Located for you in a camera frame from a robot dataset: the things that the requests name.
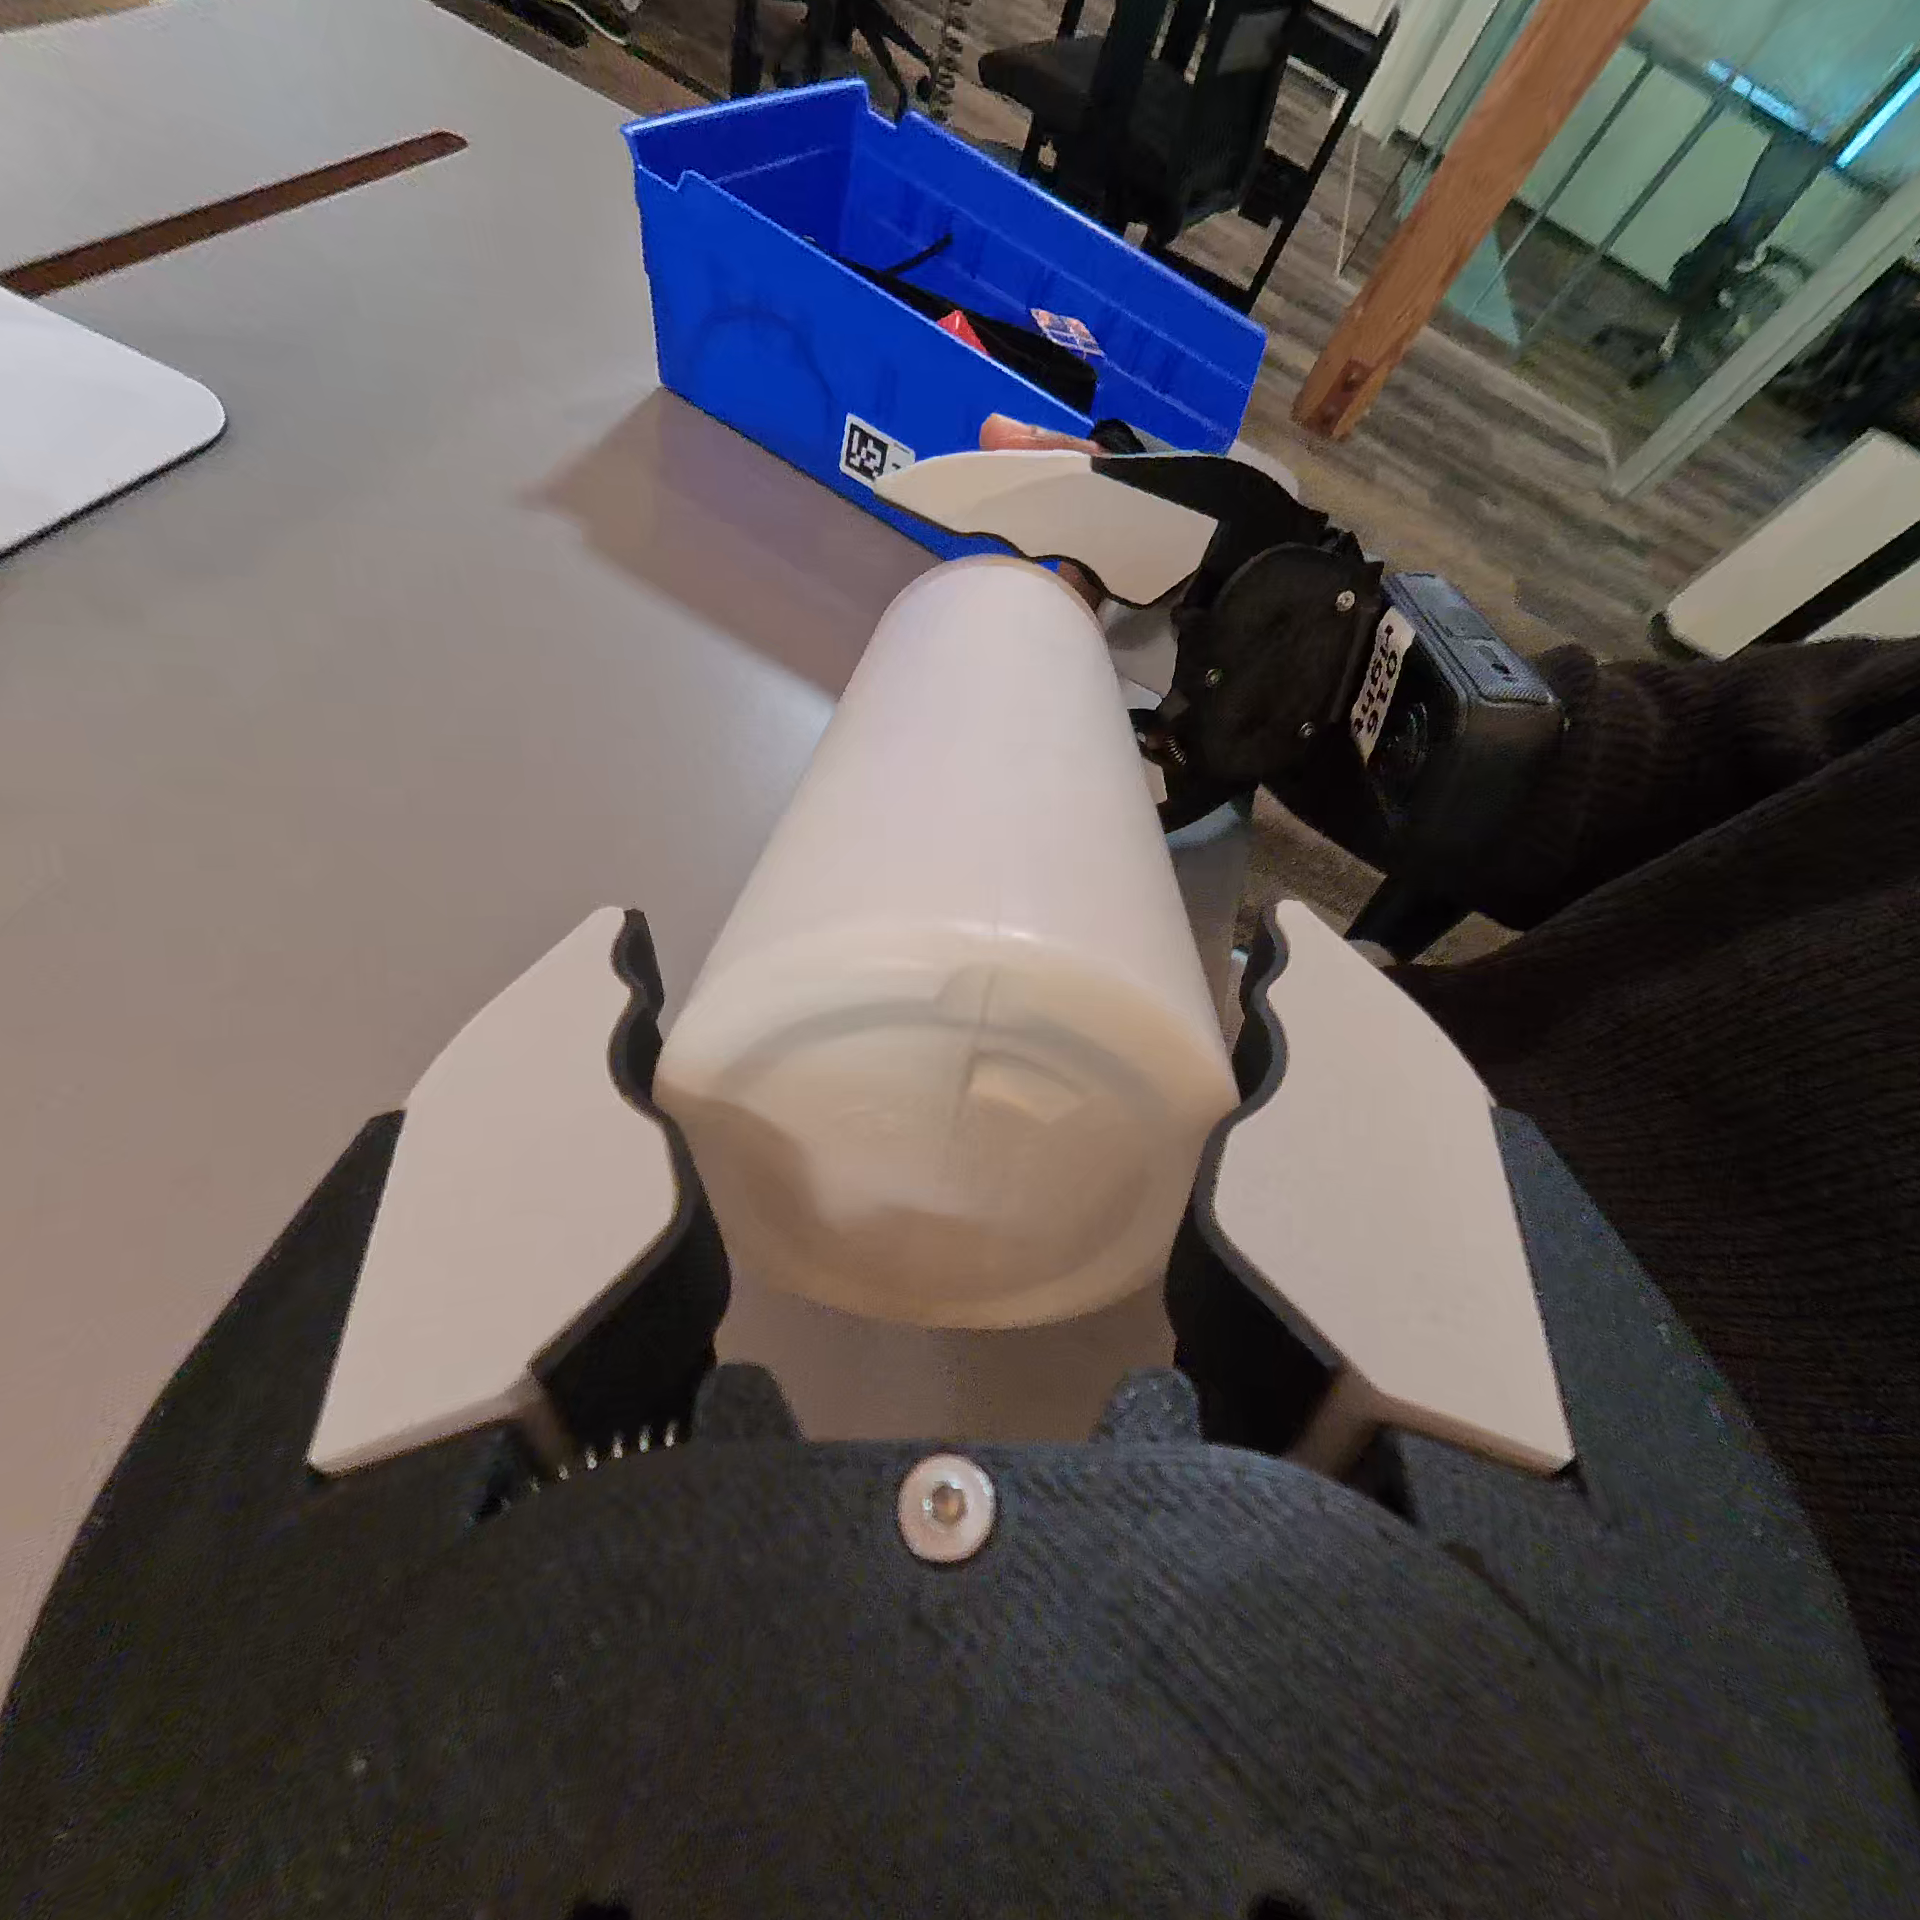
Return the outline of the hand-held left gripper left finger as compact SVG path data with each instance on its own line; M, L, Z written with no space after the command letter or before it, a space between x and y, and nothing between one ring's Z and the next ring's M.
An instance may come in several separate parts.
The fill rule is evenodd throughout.
M404 1102L305 1461L345 1475L506 1427L541 1464L689 1427L729 1257L658 1111L662 982L606 905Z

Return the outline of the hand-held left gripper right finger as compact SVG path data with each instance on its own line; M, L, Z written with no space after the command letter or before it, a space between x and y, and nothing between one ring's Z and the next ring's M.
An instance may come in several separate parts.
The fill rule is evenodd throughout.
M1232 1065L1240 1102L1204 1145L1166 1274L1202 1435L1334 1479L1385 1431L1566 1469L1575 1440L1477 1069L1294 899L1245 965Z

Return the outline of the white bottle black cap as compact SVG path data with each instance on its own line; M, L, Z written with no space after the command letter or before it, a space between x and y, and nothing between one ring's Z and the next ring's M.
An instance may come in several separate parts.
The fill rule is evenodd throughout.
M1152 1282L1237 1103L1088 606L1020 559L881 614L655 1066L729 1255L920 1328Z

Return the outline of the blue bin with marker label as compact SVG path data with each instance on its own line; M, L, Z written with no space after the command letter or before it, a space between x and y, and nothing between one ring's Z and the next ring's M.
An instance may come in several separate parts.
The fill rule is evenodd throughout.
M881 502L884 473L975 449L988 416L1176 449L1233 446L1264 329L861 79L623 126L673 393L938 559L989 551ZM980 357L935 320L965 309ZM1032 306L1103 346L1049 345Z

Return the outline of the black mesh office chair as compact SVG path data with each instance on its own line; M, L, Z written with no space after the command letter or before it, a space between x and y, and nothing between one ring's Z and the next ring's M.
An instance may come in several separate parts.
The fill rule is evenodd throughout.
M975 78L1026 113L1021 177L1164 253L1254 183L1308 6L1127 1L1103 31L1081 11L983 53Z

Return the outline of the white low bench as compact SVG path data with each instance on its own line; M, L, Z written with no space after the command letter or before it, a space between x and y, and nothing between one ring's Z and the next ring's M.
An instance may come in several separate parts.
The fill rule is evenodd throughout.
M1918 635L1918 449L1878 429L1798 487L1647 623L1662 653L1714 659L1856 635Z

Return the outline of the white tablet stand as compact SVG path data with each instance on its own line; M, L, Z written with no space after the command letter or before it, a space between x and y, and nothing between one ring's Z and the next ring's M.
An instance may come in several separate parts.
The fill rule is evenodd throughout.
M2 291L2 553L199 457L220 397L175 368Z

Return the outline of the wooden post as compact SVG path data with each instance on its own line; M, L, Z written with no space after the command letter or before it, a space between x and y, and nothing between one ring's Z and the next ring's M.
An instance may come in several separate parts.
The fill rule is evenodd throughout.
M1640 13L1644 1L1533 6L1302 382L1290 417L1304 433L1343 441L1368 414Z

